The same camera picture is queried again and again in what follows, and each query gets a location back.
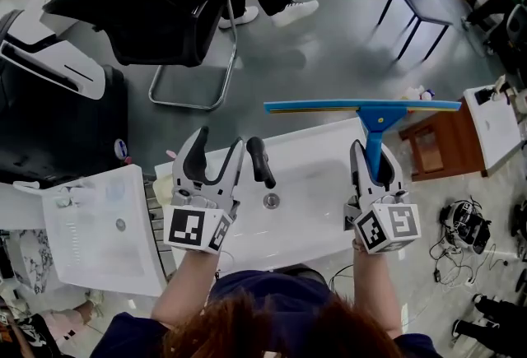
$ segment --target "desk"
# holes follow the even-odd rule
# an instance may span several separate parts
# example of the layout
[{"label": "desk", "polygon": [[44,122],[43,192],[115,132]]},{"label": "desk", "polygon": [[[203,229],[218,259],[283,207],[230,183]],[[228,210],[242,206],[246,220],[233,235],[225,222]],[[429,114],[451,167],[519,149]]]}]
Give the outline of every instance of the desk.
[{"label": "desk", "polygon": [[514,110],[505,98],[478,105],[476,87],[464,92],[459,112],[440,112],[399,133],[409,140],[413,181],[482,172],[488,176],[520,145]]}]

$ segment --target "navy blue shirt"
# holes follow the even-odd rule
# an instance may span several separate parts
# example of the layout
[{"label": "navy blue shirt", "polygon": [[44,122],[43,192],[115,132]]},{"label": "navy blue shirt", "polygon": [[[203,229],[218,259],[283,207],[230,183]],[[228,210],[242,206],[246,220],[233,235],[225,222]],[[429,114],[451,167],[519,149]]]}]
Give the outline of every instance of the navy blue shirt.
[{"label": "navy blue shirt", "polygon": [[[236,295],[241,289],[254,297],[259,308],[263,308],[266,298],[271,297],[273,336],[269,350],[272,351],[281,338],[293,355],[301,350],[304,338],[315,321],[314,310],[327,304],[332,295],[327,286],[304,277],[244,271],[220,279],[212,287],[210,299],[220,300]],[[165,326],[149,318],[134,318],[127,313],[118,314],[91,354],[91,358],[150,356],[161,343],[166,331]],[[428,336],[406,334],[394,340],[407,358],[441,358]]]}]

